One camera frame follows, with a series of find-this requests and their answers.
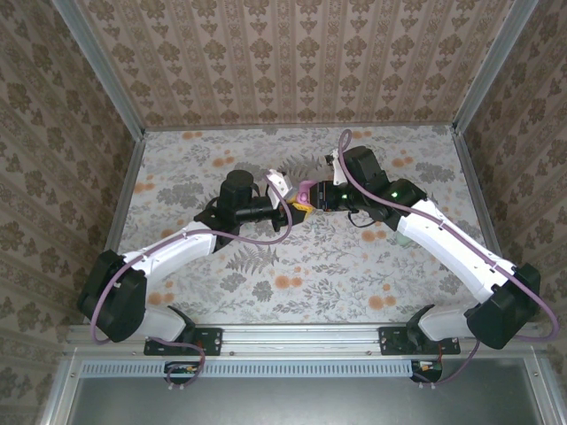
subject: metal edge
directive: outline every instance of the metal edge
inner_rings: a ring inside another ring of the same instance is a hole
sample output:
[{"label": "metal edge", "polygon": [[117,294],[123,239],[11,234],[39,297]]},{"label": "metal edge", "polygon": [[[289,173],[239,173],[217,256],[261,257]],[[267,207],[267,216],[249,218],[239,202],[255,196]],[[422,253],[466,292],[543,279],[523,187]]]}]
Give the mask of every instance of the metal edge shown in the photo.
[{"label": "metal edge", "polygon": [[73,358],[68,362],[65,379],[58,386],[60,397],[54,406],[53,415],[49,425],[67,425],[69,415],[73,407],[77,387],[79,386],[79,374],[81,372],[82,359]]},{"label": "metal edge", "polygon": [[243,124],[237,126],[192,126],[192,127],[148,127],[145,130],[150,132],[164,132],[164,131],[200,131],[200,130],[262,130],[262,129],[278,129],[278,128],[349,128],[349,127],[438,127],[438,126],[451,126],[451,122],[447,121],[433,121],[415,123],[411,121],[404,122],[304,122],[296,124]]},{"label": "metal edge", "polygon": [[553,375],[544,372],[542,368],[542,360],[536,351],[532,355],[524,358],[525,369],[532,386],[533,396],[540,411],[541,419],[545,425],[564,424],[564,414],[561,406],[557,404],[557,396],[554,394],[553,386],[556,380]]},{"label": "metal edge", "polygon": [[501,257],[502,251],[498,244],[496,233],[494,232],[493,223],[490,219],[490,214],[488,212],[488,207],[486,206],[485,197],[482,194],[482,189],[480,188],[480,183],[478,182],[475,167],[472,164],[472,159],[470,158],[467,143],[465,142],[462,133],[456,133],[452,129],[451,134],[453,136],[454,147],[457,150],[457,156],[461,161],[465,181],[469,187],[470,198],[472,199],[472,204],[477,213],[478,224],[482,231],[482,236],[485,238],[486,248]]},{"label": "metal edge", "polygon": [[51,425],[55,414],[57,413],[57,407],[61,402],[61,397],[63,395],[63,387],[68,375],[69,367],[71,365],[71,360],[61,360],[55,378],[53,378],[53,384],[51,385],[50,395],[47,398],[47,403],[43,409],[42,419],[39,421],[40,425]]},{"label": "metal edge", "polygon": [[470,84],[469,91],[465,95],[459,111],[454,116],[457,133],[464,133],[464,130],[472,121],[537,4],[538,0],[523,0],[512,4],[508,16],[486,53],[485,61],[478,69],[477,76]]},{"label": "metal edge", "polygon": [[122,117],[128,131],[135,142],[140,142],[144,136],[143,124],[136,113],[136,109],[131,104],[128,95],[121,86],[116,74],[111,67],[103,50],[100,48],[97,38],[90,30],[87,20],[83,17],[81,9],[75,1],[53,0],[55,7],[61,17],[69,27],[77,44],[81,48],[82,54],[89,61],[97,78],[105,88],[106,94],[110,97],[114,107]]},{"label": "metal edge", "polygon": [[549,388],[549,394],[555,404],[555,409],[559,417],[559,423],[567,423],[567,407],[565,406],[565,400],[559,389],[559,382],[557,381],[556,374],[554,373],[549,359],[538,357],[538,362],[540,363],[541,376],[543,380],[547,383]]},{"label": "metal edge", "polygon": [[[252,325],[223,328],[221,358],[228,359],[430,359],[431,356],[382,356],[378,341],[378,328],[399,326],[396,323],[366,325]],[[90,341],[88,326],[75,326],[67,336],[65,358],[82,359],[148,359],[144,356],[144,338],[137,336],[120,344],[104,347]],[[536,328],[525,327],[528,335]],[[473,339],[462,339],[460,355],[464,359],[473,348]],[[532,355],[530,344],[511,341],[504,350],[496,351],[481,345],[479,358],[523,358]]]},{"label": "metal edge", "polygon": [[134,193],[134,187],[136,186],[136,179],[138,172],[140,171],[140,166],[142,166],[144,149],[145,140],[141,140],[134,145],[134,149],[132,150],[132,157],[128,164],[128,171],[126,172],[122,191],[120,192],[120,198],[118,199],[116,211],[114,212],[113,224],[110,226],[110,231],[106,238],[105,251],[117,251],[120,245],[122,231],[124,230],[126,218],[128,217],[130,200],[132,199],[132,193]]}]

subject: cable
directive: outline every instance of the cable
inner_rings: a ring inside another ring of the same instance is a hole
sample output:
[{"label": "cable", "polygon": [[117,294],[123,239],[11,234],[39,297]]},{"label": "cable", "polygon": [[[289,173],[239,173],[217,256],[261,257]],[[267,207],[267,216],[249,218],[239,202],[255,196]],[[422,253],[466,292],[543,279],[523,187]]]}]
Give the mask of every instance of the cable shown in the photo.
[{"label": "cable", "polygon": [[195,235],[223,236],[223,237],[234,239],[234,240],[240,241],[240,242],[253,243],[255,245],[272,245],[274,243],[282,242],[291,232],[291,226],[292,226],[292,223],[293,223],[293,218],[291,216],[291,210],[290,210],[290,207],[285,202],[284,197],[282,197],[282,195],[280,194],[280,191],[274,185],[274,183],[272,183],[268,179],[267,176],[264,176],[264,179],[266,179],[268,186],[274,191],[274,193],[276,193],[277,198],[279,199],[280,203],[282,204],[283,209],[285,210],[285,215],[287,216],[288,225],[287,225],[287,229],[285,230],[283,235],[279,236],[277,239],[274,239],[273,241],[258,241],[258,240],[255,240],[255,239],[249,239],[247,237],[236,236],[236,235],[232,235],[230,233],[221,232],[219,230],[198,229],[198,230],[191,230],[190,232],[180,234],[180,235],[172,237],[170,239],[166,239],[165,241],[163,241],[161,243],[158,243],[156,246],[154,246],[150,250],[146,251],[143,255],[139,255],[138,257],[135,257],[134,259],[129,261],[127,264],[122,266],[122,268],[120,270],[118,270],[118,272],[116,272],[116,274],[106,284],[105,288],[103,289],[103,292],[100,294],[100,298],[98,299],[97,306],[95,307],[95,311],[93,312],[92,317],[90,319],[90,337],[92,338],[93,342],[96,345],[108,344],[110,342],[109,338],[106,338],[104,340],[97,338],[97,321],[98,321],[98,315],[100,314],[100,311],[103,307],[103,304],[106,301],[106,297],[108,297],[108,294],[110,293],[114,284],[133,265],[137,264],[138,262],[142,261],[143,259],[148,259],[153,253],[161,250],[162,248],[170,245],[171,243],[174,243],[174,242],[179,241],[180,239],[188,238],[190,236],[195,236]]},{"label": "cable", "polygon": [[486,264],[491,266],[493,270],[496,270],[498,273],[504,275],[509,281],[513,282],[520,290],[522,290],[523,293],[525,293],[529,298],[535,301],[535,303],[539,305],[541,309],[544,312],[546,312],[546,314],[549,316],[549,319],[551,320],[551,324],[552,324],[551,332],[549,332],[549,334],[546,336],[516,336],[517,339],[530,343],[545,343],[548,341],[553,341],[557,338],[557,335],[559,334],[559,321],[557,320],[557,317],[555,316],[551,308],[549,308],[549,306],[543,301],[543,299],[538,297],[535,293],[533,293],[533,291],[531,291],[528,287],[526,287],[523,283],[521,283],[512,274],[508,273],[508,271],[506,271],[504,268],[500,267],[496,261],[486,256],[481,250],[479,250],[475,245],[473,245],[467,239],[461,236],[453,228],[445,227],[445,223],[443,222],[443,220],[440,220],[437,217],[428,214],[427,212],[419,211],[405,205],[396,204],[386,199],[382,199],[381,197],[377,197],[376,195],[373,195],[372,193],[365,190],[353,178],[353,176],[349,173],[348,169],[346,168],[344,149],[346,149],[346,147],[348,146],[348,144],[351,142],[352,139],[353,139],[353,132],[349,129],[343,131],[343,133],[340,135],[340,138],[338,139],[338,161],[340,162],[340,166],[343,169],[343,173],[345,173],[346,179],[351,184],[353,184],[353,186],[357,190],[359,190],[360,193],[362,193],[362,195],[368,197],[369,199],[372,199],[373,201],[378,202],[379,204],[390,206],[391,208],[402,210],[407,213],[417,214],[424,217],[425,219],[433,221],[440,228],[445,229],[452,236],[454,236],[455,239],[457,239],[459,242],[461,242],[463,245],[465,245],[467,248],[469,248],[471,251],[477,254]]},{"label": "cable", "polygon": [[346,217],[347,217],[348,220],[351,222],[351,224],[352,224],[353,226],[355,226],[356,228],[369,228],[369,227],[372,226],[374,223],[376,223],[376,221],[374,220],[374,221],[371,221],[370,223],[358,225],[358,224],[354,223],[354,221],[353,221],[353,214],[352,214],[352,212],[350,212],[350,211],[348,212],[348,214],[346,215]]},{"label": "cable", "polygon": [[169,389],[171,390],[172,388],[179,388],[180,390],[182,390],[184,387],[191,385],[192,383],[194,383],[198,376],[201,375],[201,373],[203,372],[203,369],[205,368],[205,351],[199,347],[198,345],[194,345],[194,344],[189,344],[189,343],[171,343],[169,341],[165,341],[161,338],[152,338],[152,340],[154,340],[156,343],[160,343],[163,345],[168,345],[170,347],[187,347],[187,348],[191,348],[192,350],[195,350],[196,352],[198,352],[200,360],[198,363],[198,367],[197,370],[195,371],[195,374],[189,379],[189,381],[183,383],[183,384],[177,384],[177,383],[173,383],[171,382],[171,373],[175,370],[175,369],[179,369],[181,367],[187,367],[187,365],[183,365],[183,364],[178,364],[178,365],[172,365],[168,370],[167,370],[167,374],[166,374],[166,381],[169,384]]},{"label": "cable", "polygon": [[425,381],[426,383],[430,383],[431,387],[436,387],[437,385],[443,385],[444,383],[450,383],[464,370],[464,368],[466,368],[469,365],[472,358],[475,357],[475,354],[477,353],[479,346],[480,346],[480,341],[477,340],[477,342],[475,343],[475,346],[472,347],[472,350],[470,350],[470,353],[469,353],[469,356],[467,357],[467,359],[459,366],[459,368],[457,370],[454,371],[453,374],[451,374],[447,378],[441,379],[437,382],[431,382],[425,376],[417,374],[416,372],[414,372],[414,376],[417,376],[419,379]]}]

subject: wall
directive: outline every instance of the wall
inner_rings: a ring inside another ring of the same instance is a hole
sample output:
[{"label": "wall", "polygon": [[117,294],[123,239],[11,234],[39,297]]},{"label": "wall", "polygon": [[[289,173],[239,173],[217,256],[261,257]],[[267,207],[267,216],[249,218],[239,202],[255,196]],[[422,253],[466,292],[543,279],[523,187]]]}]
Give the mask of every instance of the wall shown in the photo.
[{"label": "wall", "polygon": [[33,423],[131,137],[49,1],[0,2],[0,423]]},{"label": "wall", "polygon": [[[465,132],[505,256],[567,314],[567,2],[541,0]],[[567,338],[549,347],[567,383]]]},{"label": "wall", "polygon": [[80,0],[148,128],[450,122],[510,0]]}]

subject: gray panel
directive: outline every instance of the gray panel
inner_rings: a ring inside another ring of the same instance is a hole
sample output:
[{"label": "gray panel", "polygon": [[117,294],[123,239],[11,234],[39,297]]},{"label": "gray panel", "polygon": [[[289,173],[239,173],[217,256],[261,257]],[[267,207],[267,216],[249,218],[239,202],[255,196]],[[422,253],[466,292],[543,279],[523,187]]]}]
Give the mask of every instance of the gray panel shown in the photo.
[{"label": "gray panel", "polygon": [[100,378],[82,380],[76,397],[77,425],[542,423],[520,359],[475,360],[436,390],[407,378],[203,378],[185,390]]}]

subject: aluminum frame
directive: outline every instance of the aluminum frame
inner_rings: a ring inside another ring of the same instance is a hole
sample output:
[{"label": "aluminum frame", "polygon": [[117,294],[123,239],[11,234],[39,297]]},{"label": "aluminum frame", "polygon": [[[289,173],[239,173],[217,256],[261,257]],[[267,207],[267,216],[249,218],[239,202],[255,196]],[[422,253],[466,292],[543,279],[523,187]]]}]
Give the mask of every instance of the aluminum frame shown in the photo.
[{"label": "aluminum frame", "polygon": [[[248,360],[381,360],[430,359],[431,356],[382,356],[378,328],[399,326],[396,323],[338,325],[214,325],[223,329],[222,361]],[[524,327],[524,335],[537,335],[538,326]],[[93,359],[146,361],[142,337],[133,337],[119,344],[98,346],[90,341],[89,327],[71,327],[63,360],[57,373],[42,425],[67,424],[76,391],[81,381],[84,361]],[[451,359],[465,359],[474,340],[462,340],[462,352]],[[549,362],[543,357],[545,346],[517,340],[500,351],[481,346],[475,359],[522,359],[530,378],[533,395],[541,419],[546,425],[565,424],[567,414],[559,387]],[[195,356],[157,356],[151,359],[195,360]]]}]

